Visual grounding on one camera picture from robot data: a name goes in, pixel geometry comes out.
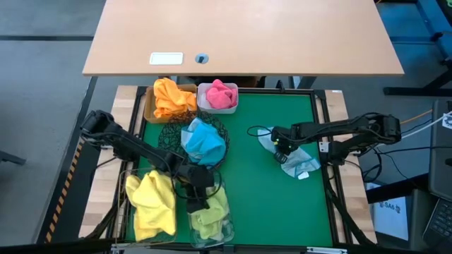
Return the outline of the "white plastic bin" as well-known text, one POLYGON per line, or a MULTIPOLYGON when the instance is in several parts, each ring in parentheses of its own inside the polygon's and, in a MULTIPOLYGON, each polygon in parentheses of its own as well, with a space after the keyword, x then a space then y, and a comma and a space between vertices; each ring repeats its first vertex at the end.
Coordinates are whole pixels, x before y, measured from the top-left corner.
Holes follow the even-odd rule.
POLYGON ((206 100, 206 91, 210 89, 212 83, 201 83, 197 88, 197 106, 201 111, 206 111, 209 114, 233 114, 236 112, 238 105, 228 109, 214 109, 210 106, 210 103, 206 100))

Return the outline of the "black orange hazard strip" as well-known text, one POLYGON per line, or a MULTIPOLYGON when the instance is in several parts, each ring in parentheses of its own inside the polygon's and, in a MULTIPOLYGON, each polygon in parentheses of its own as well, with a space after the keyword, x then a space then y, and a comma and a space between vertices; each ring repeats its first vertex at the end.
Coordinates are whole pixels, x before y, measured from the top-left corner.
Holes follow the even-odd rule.
POLYGON ((68 172, 64 175, 64 182, 63 182, 63 186, 61 187, 60 192, 58 193, 58 199, 56 201, 56 205, 55 208, 52 210, 52 216, 50 218, 50 223, 49 223, 49 228, 44 236, 44 243, 51 243, 52 241, 52 235, 55 232, 56 228, 57 228, 57 223, 59 221, 59 217, 61 215, 61 212, 63 210, 63 205, 64 205, 64 201, 68 195, 69 192, 69 188, 71 185, 71 181, 74 175, 74 172, 76 170, 76 166, 78 163, 78 159, 80 157, 80 153, 81 150, 83 148, 83 144, 84 141, 83 140, 79 140, 78 144, 76 146, 76 150, 73 154, 73 158, 70 161, 69 164, 69 170, 68 172))

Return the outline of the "black keyboard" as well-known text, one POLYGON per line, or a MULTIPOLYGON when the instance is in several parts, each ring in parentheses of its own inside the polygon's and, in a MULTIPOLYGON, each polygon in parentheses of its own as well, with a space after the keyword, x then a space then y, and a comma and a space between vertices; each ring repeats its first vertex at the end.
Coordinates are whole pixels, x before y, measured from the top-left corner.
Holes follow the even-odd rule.
POLYGON ((422 238, 430 248, 452 254, 452 202, 438 199, 422 238))

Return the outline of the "light wooden desk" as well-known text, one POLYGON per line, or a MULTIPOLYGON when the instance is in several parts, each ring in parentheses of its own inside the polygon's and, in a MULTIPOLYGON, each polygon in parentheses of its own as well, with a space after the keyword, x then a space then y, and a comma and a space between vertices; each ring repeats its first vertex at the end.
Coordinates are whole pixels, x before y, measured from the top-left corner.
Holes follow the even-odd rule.
POLYGON ((107 0, 83 74, 402 75, 374 0, 107 0), (182 65, 150 65, 182 52, 182 65), (195 62, 205 53, 205 64, 195 62))

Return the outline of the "black chair leg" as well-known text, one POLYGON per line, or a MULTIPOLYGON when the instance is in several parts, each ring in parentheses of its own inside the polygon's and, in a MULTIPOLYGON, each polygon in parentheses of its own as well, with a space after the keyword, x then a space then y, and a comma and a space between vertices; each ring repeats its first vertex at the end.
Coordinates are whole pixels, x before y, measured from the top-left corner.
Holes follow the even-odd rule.
POLYGON ((24 165, 26 160, 0 150, 0 162, 10 162, 17 165, 24 165))

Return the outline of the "lime green microfiber towel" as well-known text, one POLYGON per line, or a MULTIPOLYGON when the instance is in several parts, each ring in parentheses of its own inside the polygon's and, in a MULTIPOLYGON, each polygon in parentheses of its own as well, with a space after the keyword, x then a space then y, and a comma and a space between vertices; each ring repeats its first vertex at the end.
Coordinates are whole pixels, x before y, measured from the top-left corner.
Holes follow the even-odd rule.
POLYGON ((222 232, 226 229, 230 213, 225 189, 220 187, 219 191, 207 199, 208 208, 191 213, 190 222, 192 229, 202 240, 223 240, 222 232))

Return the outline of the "orange microfiber towel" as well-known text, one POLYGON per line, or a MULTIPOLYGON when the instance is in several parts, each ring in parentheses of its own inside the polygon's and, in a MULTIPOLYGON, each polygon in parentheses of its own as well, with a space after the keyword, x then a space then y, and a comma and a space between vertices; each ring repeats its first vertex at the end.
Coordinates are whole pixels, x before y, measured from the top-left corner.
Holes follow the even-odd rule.
POLYGON ((174 116, 188 110, 196 110, 196 97, 192 92, 157 93, 155 99, 156 118, 174 116))
POLYGON ((181 99, 180 91, 173 80, 169 78, 157 79, 153 86, 154 95, 157 99, 179 103, 181 99))

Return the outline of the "clear plastic bin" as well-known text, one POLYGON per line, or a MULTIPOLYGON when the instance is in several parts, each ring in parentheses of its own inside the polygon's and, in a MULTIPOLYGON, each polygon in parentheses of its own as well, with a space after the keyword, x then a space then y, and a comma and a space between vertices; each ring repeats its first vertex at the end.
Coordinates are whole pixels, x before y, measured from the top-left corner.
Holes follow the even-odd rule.
MULTIPOLYGON (((208 198, 210 198, 211 196, 213 196, 214 194, 216 194, 220 187, 223 187, 225 189, 225 186, 222 182, 222 179, 220 176, 216 176, 214 173, 214 178, 215 178, 215 184, 213 187, 207 187, 207 188, 195 188, 195 187, 191 187, 188 186, 186 187, 186 190, 194 190, 196 191, 196 197, 197 197, 197 190, 206 190, 207 194, 208 194, 208 198)), ((226 229, 224 229, 222 232, 224 233, 225 237, 223 240, 220 241, 215 241, 215 240, 202 240, 200 238, 200 236, 192 229, 191 226, 191 222, 190 222, 190 214, 188 213, 188 218, 189 218, 189 226, 190 226, 190 237, 191 237, 191 245, 195 248, 209 248, 212 246, 218 246, 224 243, 227 243, 228 241, 231 241, 234 238, 234 224, 232 222, 232 215, 231 212, 229 213, 229 215, 226 217, 226 219, 228 220, 228 223, 226 224, 226 229)))

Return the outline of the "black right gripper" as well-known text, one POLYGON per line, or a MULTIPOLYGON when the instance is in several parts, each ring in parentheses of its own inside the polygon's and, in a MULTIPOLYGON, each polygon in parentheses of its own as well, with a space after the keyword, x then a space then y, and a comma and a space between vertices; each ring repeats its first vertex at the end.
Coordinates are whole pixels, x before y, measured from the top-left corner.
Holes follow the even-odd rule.
POLYGON ((281 126, 273 127, 270 139, 274 142, 277 148, 278 152, 274 154, 274 158, 278 163, 286 163, 287 156, 285 154, 290 154, 299 148, 299 127, 299 123, 292 124, 289 128, 281 126))

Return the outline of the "white rectangular pad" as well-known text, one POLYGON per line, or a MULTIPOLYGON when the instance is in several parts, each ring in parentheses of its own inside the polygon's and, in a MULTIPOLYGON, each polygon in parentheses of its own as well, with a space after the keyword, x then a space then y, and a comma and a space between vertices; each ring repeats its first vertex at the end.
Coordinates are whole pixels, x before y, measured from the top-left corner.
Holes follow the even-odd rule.
POLYGON ((153 52, 149 64, 156 66, 182 65, 184 54, 182 52, 153 52))

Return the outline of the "white labelled box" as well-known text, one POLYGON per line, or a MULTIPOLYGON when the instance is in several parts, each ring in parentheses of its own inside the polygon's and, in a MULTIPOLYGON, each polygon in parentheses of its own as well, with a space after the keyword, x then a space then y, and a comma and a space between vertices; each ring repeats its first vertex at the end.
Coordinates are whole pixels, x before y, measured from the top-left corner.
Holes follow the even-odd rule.
POLYGON ((408 219, 405 197, 373 204, 375 231, 408 240, 408 219))

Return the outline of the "black desk foot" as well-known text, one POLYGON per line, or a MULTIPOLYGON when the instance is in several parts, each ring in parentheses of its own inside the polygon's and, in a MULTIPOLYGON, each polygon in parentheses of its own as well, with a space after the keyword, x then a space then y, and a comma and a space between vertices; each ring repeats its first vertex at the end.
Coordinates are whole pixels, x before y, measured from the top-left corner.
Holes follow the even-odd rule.
POLYGON ((386 0, 388 3, 395 4, 414 4, 423 20, 429 35, 426 37, 396 36, 390 37, 393 44, 432 44, 437 47, 441 53, 442 60, 440 65, 445 66, 446 70, 423 87, 385 87, 383 93, 393 96, 413 96, 413 97, 452 97, 452 88, 444 88, 447 83, 452 82, 452 53, 446 51, 445 46, 440 39, 446 34, 446 31, 440 32, 432 25, 420 0, 386 0))

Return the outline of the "black woven round basket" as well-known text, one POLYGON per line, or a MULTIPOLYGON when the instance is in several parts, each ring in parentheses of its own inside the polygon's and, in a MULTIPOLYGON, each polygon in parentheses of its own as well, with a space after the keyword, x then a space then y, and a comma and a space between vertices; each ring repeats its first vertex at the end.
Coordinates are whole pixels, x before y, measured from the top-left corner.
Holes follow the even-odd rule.
POLYGON ((209 169, 216 168, 222 164, 225 160, 226 154, 229 150, 229 134, 225 125, 221 120, 213 114, 209 114, 205 111, 187 111, 183 114, 176 115, 170 118, 170 120, 163 126, 160 135, 158 137, 158 147, 164 150, 170 150, 188 159, 188 154, 185 152, 181 145, 181 131, 183 127, 187 127, 195 118, 200 118, 204 123, 210 124, 215 127, 218 134, 225 140, 226 153, 224 158, 215 166, 207 167, 209 169))

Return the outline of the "light blue microfiber towel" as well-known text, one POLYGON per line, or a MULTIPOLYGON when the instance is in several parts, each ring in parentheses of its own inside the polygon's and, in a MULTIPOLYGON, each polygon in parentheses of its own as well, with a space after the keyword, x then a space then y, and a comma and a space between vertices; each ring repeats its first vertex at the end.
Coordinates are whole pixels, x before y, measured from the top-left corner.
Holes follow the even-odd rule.
MULTIPOLYGON (((273 155, 276 155, 277 149, 274 142, 270 139, 271 131, 273 127, 269 129, 258 129, 258 141, 260 144, 273 155)), ((311 157, 302 148, 298 147, 294 152, 287 155, 285 163, 280 164, 281 169, 290 177, 298 180, 306 179, 309 177, 309 172, 316 171, 321 168, 319 161, 311 157)))

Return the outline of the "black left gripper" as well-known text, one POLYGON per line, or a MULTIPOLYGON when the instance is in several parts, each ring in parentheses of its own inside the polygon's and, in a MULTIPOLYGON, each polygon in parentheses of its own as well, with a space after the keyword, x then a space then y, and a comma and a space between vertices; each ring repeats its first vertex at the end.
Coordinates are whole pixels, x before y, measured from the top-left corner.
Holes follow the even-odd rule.
MULTIPOLYGON (((175 176, 183 186, 195 188, 213 187, 215 178, 213 173, 204 166, 194 164, 180 164, 176 168, 175 176)), ((198 210, 198 203, 202 209, 208 209, 208 194, 206 190, 186 190, 186 211, 191 214, 198 210)))

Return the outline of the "brown open box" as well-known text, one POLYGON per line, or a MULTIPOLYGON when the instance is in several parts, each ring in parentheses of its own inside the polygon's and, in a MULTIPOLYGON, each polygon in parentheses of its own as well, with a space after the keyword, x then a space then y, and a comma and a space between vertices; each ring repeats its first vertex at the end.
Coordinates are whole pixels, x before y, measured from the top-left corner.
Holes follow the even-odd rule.
MULTIPOLYGON (((177 87, 182 91, 191 92, 194 96, 197 95, 197 86, 194 84, 177 85, 177 87)), ((154 115, 154 111, 156 110, 155 99, 156 97, 153 91, 153 86, 150 86, 146 89, 145 92, 145 107, 143 118, 150 123, 167 123, 170 120, 170 116, 157 118, 154 115)))

